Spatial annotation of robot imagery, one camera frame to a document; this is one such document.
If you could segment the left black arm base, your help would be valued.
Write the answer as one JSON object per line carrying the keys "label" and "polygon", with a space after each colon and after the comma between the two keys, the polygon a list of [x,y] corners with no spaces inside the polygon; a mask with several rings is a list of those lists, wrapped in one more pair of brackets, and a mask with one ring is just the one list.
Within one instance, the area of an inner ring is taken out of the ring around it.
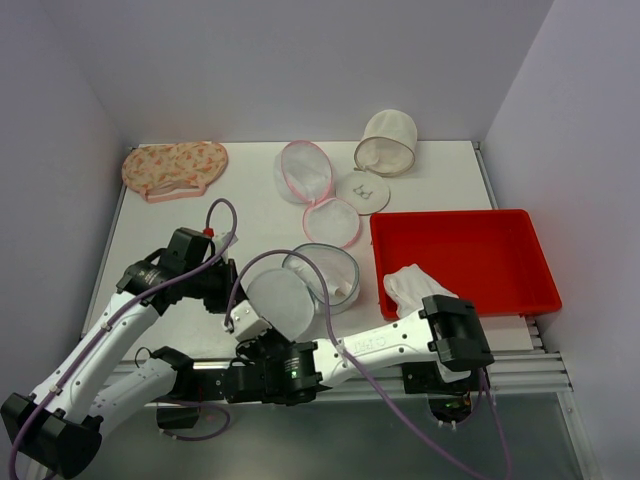
{"label": "left black arm base", "polygon": [[[161,403],[169,401],[187,401],[202,403],[205,401],[223,400],[222,392],[225,371],[221,369],[196,369],[182,375],[179,374],[177,384],[164,396],[159,398]],[[183,430],[192,429],[202,412],[196,407],[158,407],[156,409],[156,423],[160,429]]]}

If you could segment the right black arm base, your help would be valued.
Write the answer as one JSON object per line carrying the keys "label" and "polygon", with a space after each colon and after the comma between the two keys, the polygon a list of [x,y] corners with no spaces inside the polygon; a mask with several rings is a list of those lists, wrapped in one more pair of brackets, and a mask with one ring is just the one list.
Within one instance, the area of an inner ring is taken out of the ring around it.
{"label": "right black arm base", "polygon": [[472,371],[462,379],[445,382],[436,362],[401,365],[404,392],[425,394],[433,417],[451,426],[468,420],[479,407],[483,397],[481,372]]}

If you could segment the grey-trimmed white mesh laundry bag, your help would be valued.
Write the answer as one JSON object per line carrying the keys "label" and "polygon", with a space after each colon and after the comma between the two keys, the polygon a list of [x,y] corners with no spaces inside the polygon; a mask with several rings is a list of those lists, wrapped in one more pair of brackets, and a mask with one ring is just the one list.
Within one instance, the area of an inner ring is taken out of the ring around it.
{"label": "grey-trimmed white mesh laundry bag", "polygon": [[[312,325],[313,319],[328,309],[333,315],[348,310],[360,293],[360,268],[355,258],[346,251],[321,243],[298,246],[295,253],[302,254],[320,277],[325,300],[321,301],[293,271],[287,268],[297,255],[287,255],[279,268],[257,275],[246,293],[257,313],[269,321],[289,340],[300,339]],[[331,304],[326,284],[316,264],[331,261],[335,268],[353,284],[351,294],[342,302]]]}

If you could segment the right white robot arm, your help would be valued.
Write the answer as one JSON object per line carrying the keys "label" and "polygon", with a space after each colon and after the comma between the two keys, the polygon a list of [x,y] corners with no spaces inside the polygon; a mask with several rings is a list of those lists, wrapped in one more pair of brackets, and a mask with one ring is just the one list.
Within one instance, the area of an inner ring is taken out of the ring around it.
{"label": "right white robot arm", "polygon": [[221,381],[230,404],[308,403],[356,375],[414,362],[435,363],[435,383],[452,390],[494,361],[473,304],[444,295],[424,298],[421,308],[392,323],[336,339],[289,340],[247,301],[231,311],[225,328],[237,342]]}

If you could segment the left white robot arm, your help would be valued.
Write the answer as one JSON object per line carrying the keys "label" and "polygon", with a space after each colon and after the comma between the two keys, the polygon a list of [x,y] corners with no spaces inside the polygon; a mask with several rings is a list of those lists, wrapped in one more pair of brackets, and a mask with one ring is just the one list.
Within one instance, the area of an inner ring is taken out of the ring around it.
{"label": "left white robot arm", "polygon": [[156,399],[183,401],[197,391],[193,360],[161,347],[136,372],[104,385],[133,343],[183,299],[203,302],[213,314],[227,307],[237,277],[226,251],[231,233],[177,229],[165,248],[130,265],[101,320],[54,372],[28,395],[11,394],[1,417],[11,441],[9,476],[24,454],[51,476],[72,479],[94,459],[102,440]]}

